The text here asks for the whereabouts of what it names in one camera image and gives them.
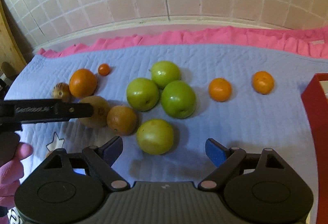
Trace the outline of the left hand pink glove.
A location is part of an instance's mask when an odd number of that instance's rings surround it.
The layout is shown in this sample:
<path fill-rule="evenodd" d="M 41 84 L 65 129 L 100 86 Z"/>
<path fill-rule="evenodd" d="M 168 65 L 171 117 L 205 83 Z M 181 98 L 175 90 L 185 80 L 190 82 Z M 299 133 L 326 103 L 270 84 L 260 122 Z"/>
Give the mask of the left hand pink glove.
<path fill-rule="evenodd" d="M 24 176 L 22 160 L 33 154 L 33 147 L 19 143 L 16 153 L 9 162 L 1 166 L 1 206 L 11 209 L 15 206 L 14 195 Z"/>

